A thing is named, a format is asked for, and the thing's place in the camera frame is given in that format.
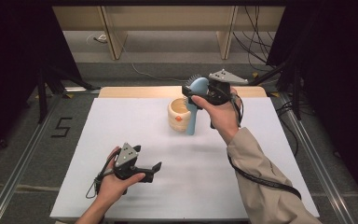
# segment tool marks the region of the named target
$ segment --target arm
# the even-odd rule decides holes
[[[235,166],[250,175],[291,185],[290,180],[264,155],[249,130],[239,130],[237,115],[230,103],[210,105],[198,96],[193,96],[192,100],[209,113],[213,126],[227,144],[227,153]],[[238,173],[236,176],[243,204],[252,222],[320,223],[296,195],[260,186]]]
[[[111,152],[111,155],[115,152],[115,150],[118,150],[118,147]],[[109,168],[113,168],[113,160],[111,160],[107,165],[107,169]],[[99,223],[110,206],[120,199],[124,190],[141,181],[144,177],[145,174],[136,174],[126,180],[120,180],[115,175],[105,176],[97,198],[86,210],[86,212],[77,220],[76,224]]]

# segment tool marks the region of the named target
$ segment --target blue object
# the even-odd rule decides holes
[[[192,77],[189,81],[188,81],[189,88],[191,89],[191,91],[195,94],[206,94],[208,91],[208,84],[209,84],[209,80],[206,77],[198,77],[196,79],[194,79],[194,77]],[[197,118],[197,106],[190,104],[188,102],[188,98],[186,98],[186,108],[188,109],[188,111],[190,111],[191,115],[190,115],[190,121],[188,122],[187,128],[186,128],[186,134],[188,135],[193,135],[195,130],[196,130],[196,118]]]

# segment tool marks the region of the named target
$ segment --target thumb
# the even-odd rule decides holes
[[[213,105],[209,104],[208,101],[206,101],[204,98],[198,96],[198,95],[193,95],[191,97],[191,100],[196,103],[196,105],[204,108],[206,111],[209,112],[209,110],[212,108]]]
[[[132,175],[130,178],[126,179],[124,182],[126,184],[127,187],[138,183],[139,181],[141,181],[144,177],[146,176],[146,174],[144,173],[139,173],[136,175]]]

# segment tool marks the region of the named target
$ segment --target sleeve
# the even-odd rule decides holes
[[[227,147],[232,163],[245,173],[292,186],[263,153],[248,129],[242,128]],[[256,184],[236,172],[243,205],[252,223],[321,223],[293,193]]]

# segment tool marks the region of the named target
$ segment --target white table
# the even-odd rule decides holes
[[[115,146],[128,142],[142,149],[136,165],[162,161],[153,183],[140,183],[105,214],[113,220],[239,220],[243,208],[226,145],[201,110],[195,135],[173,131],[167,121],[172,98],[94,100],[51,217],[73,220],[92,203],[86,193]],[[254,134],[265,154],[293,182],[307,209],[319,216],[269,98],[242,98],[242,126]]]

